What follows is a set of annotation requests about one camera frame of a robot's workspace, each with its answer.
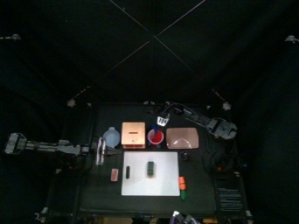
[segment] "small box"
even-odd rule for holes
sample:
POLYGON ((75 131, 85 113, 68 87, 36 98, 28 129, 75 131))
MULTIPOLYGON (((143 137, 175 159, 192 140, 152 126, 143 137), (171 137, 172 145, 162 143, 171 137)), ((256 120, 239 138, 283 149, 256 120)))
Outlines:
POLYGON ((145 148, 145 123, 123 122, 121 144, 124 149, 145 148))

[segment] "green block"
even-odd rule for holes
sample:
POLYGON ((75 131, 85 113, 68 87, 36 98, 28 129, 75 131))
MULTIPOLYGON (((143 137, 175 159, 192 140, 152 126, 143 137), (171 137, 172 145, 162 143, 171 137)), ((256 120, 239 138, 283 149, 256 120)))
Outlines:
POLYGON ((155 162, 147 163, 147 176, 155 175, 155 162))

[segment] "cardboard box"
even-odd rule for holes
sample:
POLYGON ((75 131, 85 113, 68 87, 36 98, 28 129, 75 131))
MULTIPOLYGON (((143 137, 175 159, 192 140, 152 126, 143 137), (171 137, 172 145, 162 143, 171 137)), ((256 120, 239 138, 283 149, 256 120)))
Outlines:
POLYGON ((121 144, 124 149, 145 148, 145 123, 123 122, 121 144))

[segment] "light fixture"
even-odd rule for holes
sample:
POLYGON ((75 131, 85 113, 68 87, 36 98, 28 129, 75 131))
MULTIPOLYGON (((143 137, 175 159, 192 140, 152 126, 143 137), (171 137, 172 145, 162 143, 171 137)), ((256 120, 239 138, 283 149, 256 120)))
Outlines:
POLYGON ((299 42, 299 39, 298 38, 295 38, 295 36, 294 35, 290 35, 287 38, 286 38, 286 40, 284 41, 291 41, 291 42, 294 42, 294 44, 295 44, 295 42, 299 42))
POLYGON ((16 41, 16 40, 21 40, 21 37, 19 34, 13 34, 12 37, 0 37, 0 40, 3 39, 12 39, 13 41, 16 41))

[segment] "black wall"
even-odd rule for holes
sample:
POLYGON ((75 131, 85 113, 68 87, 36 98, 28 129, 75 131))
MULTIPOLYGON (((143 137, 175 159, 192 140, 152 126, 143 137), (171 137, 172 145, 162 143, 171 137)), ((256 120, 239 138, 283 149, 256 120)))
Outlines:
MULTIPOLYGON (((85 87, 77 103, 211 105, 215 89, 232 104, 252 214, 296 223, 299 45, 284 39, 299 36, 299 3, 200 2, 115 1, 120 10, 104 0, 1 0, 0 36, 23 38, 0 40, 1 142, 12 132, 57 141, 67 100, 85 87)), ((43 208, 52 165, 24 155, 1 157, 0 168, 0 220, 24 223, 43 208)))

